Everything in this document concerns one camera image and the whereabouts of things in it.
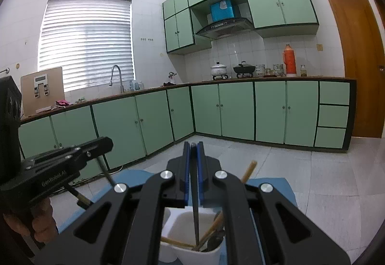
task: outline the cutting board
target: cutting board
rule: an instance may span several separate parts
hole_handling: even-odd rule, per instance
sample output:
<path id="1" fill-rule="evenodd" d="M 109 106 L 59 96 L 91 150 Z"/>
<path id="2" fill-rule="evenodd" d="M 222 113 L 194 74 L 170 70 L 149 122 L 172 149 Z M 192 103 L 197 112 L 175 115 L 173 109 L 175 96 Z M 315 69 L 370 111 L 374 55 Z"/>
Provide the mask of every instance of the cutting board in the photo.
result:
<path id="1" fill-rule="evenodd" d="M 44 86 L 40 84 L 39 98 L 35 98 L 35 85 L 34 78 L 40 75 L 48 75 L 48 90 L 49 94 L 44 94 Z M 21 77 L 22 88 L 22 102 L 25 117 L 37 114 L 36 110 L 40 110 L 45 107 L 54 106 L 56 101 L 64 100 L 64 87 L 63 87 L 63 69 L 53 68 L 47 70 L 41 70 L 40 72 L 31 73 Z"/>

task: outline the white tiled floor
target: white tiled floor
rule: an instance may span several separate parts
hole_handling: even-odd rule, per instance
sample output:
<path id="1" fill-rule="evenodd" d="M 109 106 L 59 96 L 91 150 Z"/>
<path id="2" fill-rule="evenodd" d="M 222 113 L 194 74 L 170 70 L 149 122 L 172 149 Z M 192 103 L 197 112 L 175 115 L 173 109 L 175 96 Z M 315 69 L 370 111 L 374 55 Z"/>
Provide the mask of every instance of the white tiled floor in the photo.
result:
<path id="1" fill-rule="evenodd" d="M 352 261 L 385 218 L 385 139 L 352 138 L 347 154 L 269 148 L 201 136 L 188 141 L 203 141 L 205 153 L 218 158 L 224 170 L 238 177 L 255 159 L 258 165 L 252 178 L 286 178 L 299 209 L 344 248 Z M 182 150 L 183 143 L 179 143 L 131 169 L 157 173 Z M 105 184 L 102 178 L 78 190 L 91 197 Z M 67 193 L 51 201 L 58 225 L 78 209 L 76 199 Z"/>

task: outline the white tiled wall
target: white tiled wall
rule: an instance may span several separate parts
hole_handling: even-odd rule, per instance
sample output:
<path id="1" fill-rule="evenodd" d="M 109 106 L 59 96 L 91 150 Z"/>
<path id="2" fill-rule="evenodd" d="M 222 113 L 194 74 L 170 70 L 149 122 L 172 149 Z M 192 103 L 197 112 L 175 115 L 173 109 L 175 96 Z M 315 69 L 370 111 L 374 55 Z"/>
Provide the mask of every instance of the white tiled wall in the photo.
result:
<path id="1" fill-rule="evenodd" d="M 285 44 L 291 44 L 295 50 L 297 71 L 305 64 L 308 75 L 345 76 L 341 42 L 336 21 L 328 0 L 312 0 L 320 27 L 316 36 L 290 36 L 263 40 L 257 33 L 227 37 L 212 42 L 212 48 L 188 54 L 186 71 L 188 81 L 210 79 L 210 66 L 215 61 L 232 67 L 246 61 L 249 64 L 265 64 L 271 67 L 282 62 Z M 373 0 L 369 0 L 380 27 L 385 43 L 384 26 Z M 323 51 L 317 51 L 316 44 L 323 44 Z"/>
<path id="2" fill-rule="evenodd" d="M 168 56 L 164 39 L 162 3 L 165 0 L 132 0 L 132 40 L 136 79 L 146 88 L 162 85 L 168 73 L 186 79 L 184 57 Z M 0 69 L 10 68 L 17 85 L 20 77 L 37 71 L 37 45 L 47 0 L 4 0 L 0 6 Z M 141 41 L 153 38 L 153 41 Z M 119 93 L 108 85 L 66 93 L 68 100 L 98 98 Z"/>

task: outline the window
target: window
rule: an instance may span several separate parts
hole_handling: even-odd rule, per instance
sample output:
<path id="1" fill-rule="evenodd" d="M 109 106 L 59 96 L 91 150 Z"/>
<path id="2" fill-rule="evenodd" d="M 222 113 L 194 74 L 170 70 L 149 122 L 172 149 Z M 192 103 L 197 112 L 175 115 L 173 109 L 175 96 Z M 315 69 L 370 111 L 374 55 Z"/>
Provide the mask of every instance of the window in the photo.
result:
<path id="1" fill-rule="evenodd" d="M 135 79 L 131 0 L 48 0 L 38 50 L 38 70 L 63 68 L 64 91 L 109 83 L 114 64 Z"/>

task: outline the blue mat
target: blue mat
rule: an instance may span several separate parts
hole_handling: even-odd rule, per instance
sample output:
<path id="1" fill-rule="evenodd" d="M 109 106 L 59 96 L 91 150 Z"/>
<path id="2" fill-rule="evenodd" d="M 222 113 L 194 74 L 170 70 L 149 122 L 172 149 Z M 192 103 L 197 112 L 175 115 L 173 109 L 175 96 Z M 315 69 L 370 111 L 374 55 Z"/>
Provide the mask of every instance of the blue mat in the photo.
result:
<path id="1" fill-rule="evenodd" d="M 125 183 L 129 187 L 134 187 L 139 184 L 143 184 L 146 182 L 146 180 L 151 177 L 153 173 L 149 173 L 142 170 L 130 170 L 125 169 L 121 171 L 119 174 L 114 175 L 114 180 L 117 183 Z M 282 193 L 291 203 L 293 203 L 297 207 L 297 202 L 295 200 L 295 195 L 290 187 L 288 181 L 285 178 L 256 178 L 256 179 L 249 179 L 247 181 L 247 184 L 251 186 L 259 186 L 262 183 L 269 183 L 274 186 L 280 193 Z M 92 198 L 93 202 L 96 202 L 99 200 L 103 195 L 105 195 L 109 190 L 111 189 L 110 185 L 106 185 L 100 192 Z M 192 206 L 192 200 L 191 200 L 191 190 L 189 195 L 189 201 L 188 205 Z M 82 213 L 84 212 L 84 209 L 79 209 L 76 211 L 69 219 L 67 219 L 58 229 L 59 233 L 61 233 L 64 229 L 66 229 L 73 221 L 75 221 Z M 177 259 L 176 261 L 172 263 L 163 263 L 159 262 L 159 265 L 182 265 L 182 263 Z M 226 257 L 226 245 L 224 244 L 221 249 L 221 259 L 219 261 L 219 265 L 226 265 L 227 264 L 227 257 Z"/>

